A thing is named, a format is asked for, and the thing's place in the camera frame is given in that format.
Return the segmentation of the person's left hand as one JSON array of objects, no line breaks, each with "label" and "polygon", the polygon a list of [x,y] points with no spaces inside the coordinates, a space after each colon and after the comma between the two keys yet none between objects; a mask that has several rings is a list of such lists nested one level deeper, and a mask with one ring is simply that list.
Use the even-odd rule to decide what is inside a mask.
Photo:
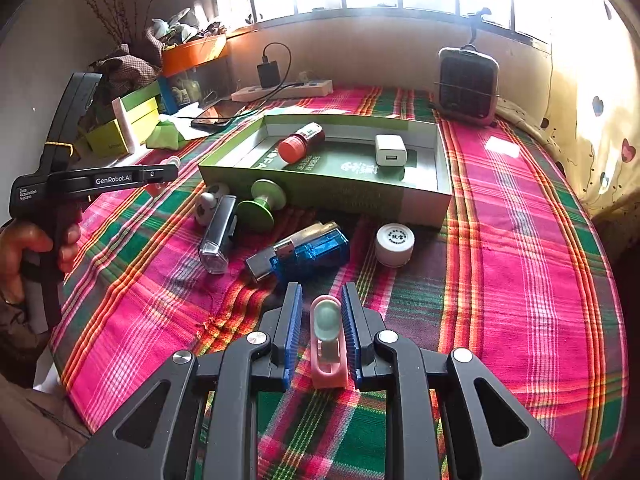
[{"label": "person's left hand", "polygon": [[[72,270],[78,254],[81,228],[73,223],[66,231],[64,244],[58,251],[58,268]],[[20,304],[24,298],[21,278],[23,252],[48,252],[53,242],[42,229],[30,222],[12,221],[1,233],[1,296],[9,304]]]}]

